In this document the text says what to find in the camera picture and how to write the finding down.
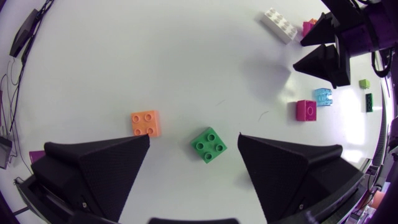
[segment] orange object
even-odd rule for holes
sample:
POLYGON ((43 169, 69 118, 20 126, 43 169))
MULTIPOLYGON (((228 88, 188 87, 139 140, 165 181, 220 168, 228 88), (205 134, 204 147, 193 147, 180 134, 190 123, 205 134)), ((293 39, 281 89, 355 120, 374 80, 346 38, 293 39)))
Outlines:
POLYGON ((317 21, 318 21, 318 20, 316 20, 316 19, 311 19, 309 22, 312 23, 312 24, 316 24, 317 21))
POLYGON ((148 134, 149 137, 160 136, 160 122, 157 111, 143 111, 131 114, 132 131, 135 136, 148 134))
POLYGON ((371 202, 372 204, 370 204, 370 207, 377 209, 379 207, 381 201, 383 200, 384 195, 385 195, 384 192, 377 191, 374 194, 373 201, 371 202))

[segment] lego brick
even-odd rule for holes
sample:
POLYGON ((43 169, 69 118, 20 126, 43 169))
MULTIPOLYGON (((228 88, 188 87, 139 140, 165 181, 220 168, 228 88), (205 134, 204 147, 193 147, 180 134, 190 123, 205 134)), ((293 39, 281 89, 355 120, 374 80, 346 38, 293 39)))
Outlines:
POLYGON ((317 102, 312 100, 300 100, 296 104, 297 121, 316 121, 317 102))
POLYGON ((310 22, 303 22, 303 37, 305 37, 308 32, 312 29, 313 24, 310 22))
POLYGON ((45 156, 45 152, 44 151, 30 151, 29 152, 29 157, 30 157, 31 163, 36 162, 37 160, 39 160, 43 156, 45 156))
POLYGON ((360 80, 359 87, 361 87, 362 89, 368 89, 371 87, 371 82, 369 82, 369 80, 367 79, 360 80))
POLYGON ((297 34, 297 29, 274 8, 270 8, 263 15, 261 21, 282 39, 285 44, 292 41, 297 34))
POLYGON ((366 112, 373 112, 373 95, 372 93, 368 93, 365 95, 366 99, 366 112))
POLYGON ((333 104, 331 90, 327 88, 319 88, 313 91, 317 106, 330 106, 333 104))
POLYGON ((213 128, 208 128, 192 140, 191 146, 206 163, 209 163, 227 149, 213 128))
POLYGON ((312 18, 311 20, 309 20, 309 23, 315 25, 318 22, 317 19, 312 18))
POLYGON ((148 134, 149 137, 159 137, 160 121, 156 110, 131 114, 132 131, 135 136, 148 134))

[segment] cable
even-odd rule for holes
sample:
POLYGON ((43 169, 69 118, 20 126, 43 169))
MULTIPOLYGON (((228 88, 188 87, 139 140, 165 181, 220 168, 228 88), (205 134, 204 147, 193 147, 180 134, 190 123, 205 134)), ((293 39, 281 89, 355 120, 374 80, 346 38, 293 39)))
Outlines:
POLYGON ((11 119, 10 131, 11 131, 11 129, 12 129, 12 126, 13 126, 14 122, 15 122, 15 117, 16 117, 16 114, 17 114, 18 99, 19 99, 19 90, 20 90, 19 86, 20 86, 20 84, 21 84, 22 77, 23 77, 23 74, 24 74, 24 69, 25 69, 26 61, 27 61, 27 58, 28 58, 28 56, 29 56, 30 50, 31 50, 31 48, 32 48, 32 46, 33 46, 33 43, 34 43, 34 41, 35 41, 37 32, 39 31, 40 26, 42 25, 42 19, 44 18, 44 15, 47 13, 47 11, 51 8, 52 4, 53 4, 53 0, 46 0, 46 2, 44 3, 44 5, 42 6, 41 10, 37 13, 36 19, 38 20, 38 23, 39 23, 39 24, 37 25, 37 27, 36 27, 36 29, 35 29, 35 32, 34 32, 34 34, 32 35, 32 37, 29 39, 29 41, 28 41, 28 43, 27 43, 27 46, 26 46, 26 48, 25 48, 25 51, 24 51, 24 53, 22 54, 22 57, 21 57, 21 60, 22 60, 22 68, 21 68, 21 72, 20 72, 19 78, 18 78, 17 96, 16 96, 17 98, 16 98, 16 101, 15 101, 14 114, 12 115, 12 119, 11 119))
MULTIPOLYGON (((4 77, 6 77, 6 75, 7 75, 7 74, 4 74, 4 75, 2 76, 2 78, 1 78, 1 81, 0 81, 0 91, 2 91, 2 90, 1 90, 1 88, 2 88, 2 80, 4 79, 4 77)), ((4 113, 4 107, 3 107, 3 105, 2 105, 2 102, 1 102, 1 109, 2 109, 2 117, 4 118, 4 125, 6 126, 6 130, 8 131, 8 128, 7 128, 7 121, 6 121, 6 115, 5 115, 5 113, 4 113)))
POLYGON ((21 145, 19 144, 19 136, 18 136, 18 128, 17 128, 17 123, 15 123, 15 132, 16 132, 16 136, 17 136, 17 141, 15 141, 15 134, 14 134, 14 130, 12 130, 12 137, 14 138, 14 144, 15 144, 15 147, 17 146, 17 143, 18 143, 19 155, 21 155, 21 159, 22 159, 22 161, 24 162, 24 164, 25 164, 25 166, 26 166, 27 170, 29 170, 30 174, 31 174, 31 175, 33 175, 32 171, 30 171, 30 169, 29 169, 29 166, 28 166, 28 165, 26 165, 26 162, 25 162, 25 160, 24 160, 24 157, 22 156, 22 153, 21 153, 21 145))
POLYGON ((12 81, 12 67, 14 66, 15 58, 13 57, 12 59, 14 59, 14 61, 12 62, 12 65, 11 65, 10 80, 11 80, 11 83, 12 83, 14 86, 16 86, 16 85, 18 85, 18 83, 19 83, 19 78, 18 78, 18 80, 17 80, 16 83, 14 83, 14 82, 12 81))
POLYGON ((390 51, 389 51, 389 58, 388 58, 387 66, 385 67, 384 70, 381 70, 381 71, 378 71, 376 69, 376 53, 372 52, 372 68, 373 68, 374 73, 376 73, 376 75, 380 78, 386 77, 391 69, 392 51, 394 50, 394 48, 391 47, 389 50, 390 51))
POLYGON ((360 210, 362 210, 364 207, 366 207, 367 205, 369 205, 369 203, 373 200, 375 194, 376 194, 376 193, 371 194, 371 198, 368 200, 368 202, 364 203, 359 209, 357 209, 357 211, 355 211, 355 212, 353 212, 353 213, 357 213, 357 212, 359 212, 360 210))

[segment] white table surface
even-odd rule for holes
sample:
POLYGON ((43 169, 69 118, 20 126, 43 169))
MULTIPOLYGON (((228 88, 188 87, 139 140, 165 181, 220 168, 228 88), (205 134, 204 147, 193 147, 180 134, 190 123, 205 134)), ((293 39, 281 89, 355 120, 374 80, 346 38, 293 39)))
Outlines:
POLYGON ((132 136, 130 113, 158 110, 162 136, 150 140, 121 223, 150 217, 265 218, 237 148, 243 134, 325 146, 361 167, 381 127, 380 79, 370 55, 351 59, 351 86, 316 122, 295 120, 295 102, 330 83, 292 65, 301 25, 328 12, 321 1, 55 1, 30 53, 18 128, 24 157, 44 142, 132 136), (285 45, 260 22, 274 7, 299 30, 285 45), (358 81, 367 78, 371 88, 358 81), (365 112, 365 94, 374 112, 365 112), (205 164, 190 141, 211 126, 228 149, 205 164))

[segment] lime green lego brick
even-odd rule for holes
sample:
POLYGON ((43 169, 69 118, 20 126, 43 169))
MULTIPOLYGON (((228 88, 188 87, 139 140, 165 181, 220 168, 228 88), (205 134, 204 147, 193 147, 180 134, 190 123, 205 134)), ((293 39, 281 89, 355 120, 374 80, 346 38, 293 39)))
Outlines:
POLYGON ((191 146, 206 163, 209 163, 227 149, 213 128, 208 128, 192 140, 191 146))
POLYGON ((367 79, 360 80, 360 81, 359 81, 359 86, 360 86, 362 89, 367 89, 367 88, 370 88, 370 87, 371 87, 371 82, 369 82, 369 80, 367 80, 367 79))
POLYGON ((372 95, 372 93, 366 94, 365 97, 366 97, 366 112, 373 112, 373 95, 372 95))

